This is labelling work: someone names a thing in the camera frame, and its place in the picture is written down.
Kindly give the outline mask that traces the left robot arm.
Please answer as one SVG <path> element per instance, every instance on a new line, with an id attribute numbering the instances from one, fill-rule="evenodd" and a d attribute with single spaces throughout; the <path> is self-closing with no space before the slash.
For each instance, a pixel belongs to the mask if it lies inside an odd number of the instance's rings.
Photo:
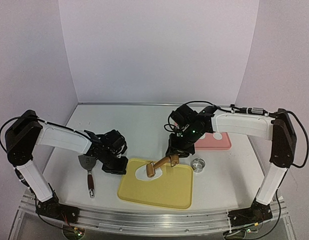
<path id="1" fill-rule="evenodd" d="M 106 174 L 123 176 L 127 173 L 128 149 L 125 137 L 115 129 L 103 134 L 76 130 L 40 118 L 34 110 L 7 120 L 0 128 L 0 145 L 20 182 L 34 196 L 35 213 L 41 218 L 74 224 L 80 209 L 61 203 L 42 170 L 34 162 L 36 147 L 71 152 L 90 164 L 101 162 Z"/>

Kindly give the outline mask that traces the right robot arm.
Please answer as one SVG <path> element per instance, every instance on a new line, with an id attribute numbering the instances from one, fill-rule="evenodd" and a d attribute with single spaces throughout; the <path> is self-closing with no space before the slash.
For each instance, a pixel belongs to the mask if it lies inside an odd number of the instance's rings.
<path id="1" fill-rule="evenodd" d="M 173 110 L 168 118 L 175 126 L 169 135 L 167 157 L 194 155 L 195 143 L 204 134 L 230 133 L 270 141 L 269 167 L 251 205 L 231 210 L 227 216 L 232 227 L 251 226 L 272 219 L 270 203 L 278 195 L 279 187 L 293 165 L 297 144 L 296 132 L 285 109 L 268 112 L 255 107 L 222 109 L 208 105 L 196 111 L 185 103 Z"/>

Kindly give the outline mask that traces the wooden double-ended rolling pin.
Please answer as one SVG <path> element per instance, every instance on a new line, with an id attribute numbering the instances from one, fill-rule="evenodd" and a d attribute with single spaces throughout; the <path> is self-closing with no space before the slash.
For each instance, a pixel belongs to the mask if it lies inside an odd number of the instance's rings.
<path id="1" fill-rule="evenodd" d="M 173 168 L 180 163 L 179 155 L 174 154 L 170 156 L 165 156 L 161 160 L 153 163 L 148 163 L 146 165 L 146 175 L 148 178 L 153 178 L 156 174 L 156 170 L 162 167 L 164 164 L 170 163 L 170 167 Z"/>

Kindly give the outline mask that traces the white dough lump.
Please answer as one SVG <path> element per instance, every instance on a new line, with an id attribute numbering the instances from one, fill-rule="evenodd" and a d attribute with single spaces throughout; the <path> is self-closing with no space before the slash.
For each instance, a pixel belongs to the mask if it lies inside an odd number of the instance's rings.
<path id="1" fill-rule="evenodd" d="M 162 175 L 162 169 L 160 167 L 155 169 L 152 163 L 143 165 L 135 171 L 135 177 L 141 181 L 152 181 L 160 178 Z"/>

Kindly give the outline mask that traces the yellow plastic tray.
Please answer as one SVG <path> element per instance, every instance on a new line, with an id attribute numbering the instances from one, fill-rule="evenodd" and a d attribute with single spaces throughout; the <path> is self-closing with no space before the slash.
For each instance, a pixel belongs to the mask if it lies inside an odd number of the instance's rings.
<path id="1" fill-rule="evenodd" d="M 141 180 L 136 177 L 139 168 L 145 168 L 149 160 L 131 158 L 126 174 L 122 176 L 117 196 L 119 199 L 153 207 L 186 210 L 192 205 L 193 170 L 179 164 L 171 167 L 168 163 L 160 167 L 159 177 Z"/>

